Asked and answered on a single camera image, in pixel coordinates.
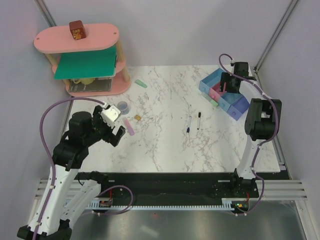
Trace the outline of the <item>clear blue round box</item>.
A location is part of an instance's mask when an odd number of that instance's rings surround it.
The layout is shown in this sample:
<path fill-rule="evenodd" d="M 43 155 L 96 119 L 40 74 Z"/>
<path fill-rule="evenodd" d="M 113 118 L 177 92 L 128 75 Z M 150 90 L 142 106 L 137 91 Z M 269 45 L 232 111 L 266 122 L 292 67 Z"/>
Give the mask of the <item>clear blue round box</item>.
<path fill-rule="evenodd" d="M 123 115 L 127 115 L 130 112 L 130 106 L 126 101 L 120 101 L 117 104 L 117 108 L 121 111 Z"/>

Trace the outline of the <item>pink drawer bin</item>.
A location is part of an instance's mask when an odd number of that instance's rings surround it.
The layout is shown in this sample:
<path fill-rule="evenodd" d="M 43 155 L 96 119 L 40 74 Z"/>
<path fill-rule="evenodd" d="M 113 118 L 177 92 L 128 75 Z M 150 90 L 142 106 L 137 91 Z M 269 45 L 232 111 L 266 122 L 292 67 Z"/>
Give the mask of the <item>pink drawer bin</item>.
<path fill-rule="evenodd" d="M 224 84 L 222 86 L 221 91 L 221 82 L 219 81 L 217 84 L 215 84 L 213 87 L 210 88 L 208 95 L 215 101 L 218 102 L 220 97 L 225 94 L 226 91 L 226 85 Z"/>

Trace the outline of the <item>light blue drawer bin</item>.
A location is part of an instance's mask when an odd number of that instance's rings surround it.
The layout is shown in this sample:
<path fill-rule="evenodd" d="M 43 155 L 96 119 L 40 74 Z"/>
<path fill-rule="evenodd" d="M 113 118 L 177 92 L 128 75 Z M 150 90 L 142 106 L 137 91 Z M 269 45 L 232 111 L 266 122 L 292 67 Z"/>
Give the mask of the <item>light blue drawer bin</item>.
<path fill-rule="evenodd" d="M 198 89 L 208 95 L 210 89 L 220 82 L 222 73 L 225 73 L 225 71 L 218 68 L 199 82 Z"/>

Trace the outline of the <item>sky blue drawer bin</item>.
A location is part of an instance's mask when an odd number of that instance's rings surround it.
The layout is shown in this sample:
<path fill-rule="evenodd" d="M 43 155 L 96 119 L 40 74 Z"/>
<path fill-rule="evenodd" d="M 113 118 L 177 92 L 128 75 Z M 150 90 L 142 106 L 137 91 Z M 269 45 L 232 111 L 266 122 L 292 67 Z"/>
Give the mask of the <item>sky blue drawer bin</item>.
<path fill-rule="evenodd" d="M 225 112 L 227 112 L 230 106 L 235 103 L 239 98 L 241 98 L 239 93 L 225 92 L 222 94 L 218 100 L 218 106 Z"/>

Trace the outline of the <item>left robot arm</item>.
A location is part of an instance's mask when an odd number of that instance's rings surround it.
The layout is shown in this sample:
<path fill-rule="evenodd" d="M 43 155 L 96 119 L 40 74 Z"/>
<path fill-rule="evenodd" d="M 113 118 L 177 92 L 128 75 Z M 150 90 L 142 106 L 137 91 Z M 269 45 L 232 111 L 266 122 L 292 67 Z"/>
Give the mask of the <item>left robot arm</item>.
<path fill-rule="evenodd" d="M 68 240 L 89 203 L 97 196 L 104 197 L 109 193 L 108 176 L 93 171 L 86 176 L 77 194 L 66 202 L 70 187 L 89 155 L 89 147 L 101 140 L 113 147 L 119 144 L 125 128 L 120 126 L 116 134 L 113 130 L 120 116 L 121 111 L 114 105 L 97 105 L 93 113 L 79 111 L 72 115 L 68 131 L 53 149 L 53 167 L 38 209 L 30 223 L 19 228 L 18 238 Z"/>

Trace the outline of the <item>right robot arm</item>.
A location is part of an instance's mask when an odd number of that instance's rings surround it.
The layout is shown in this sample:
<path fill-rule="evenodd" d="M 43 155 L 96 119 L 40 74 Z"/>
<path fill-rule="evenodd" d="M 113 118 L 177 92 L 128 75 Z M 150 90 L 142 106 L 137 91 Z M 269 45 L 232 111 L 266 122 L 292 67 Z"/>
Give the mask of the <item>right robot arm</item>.
<path fill-rule="evenodd" d="M 244 122 L 247 142 L 239 165 L 235 168 L 229 191 L 235 197 L 255 191 L 259 152 L 265 143 L 272 141 L 279 131 L 282 102 L 272 99 L 252 77 L 240 76 L 228 71 L 220 64 L 228 77 L 225 89 L 228 93 L 239 92 L 249 103 Z"/>

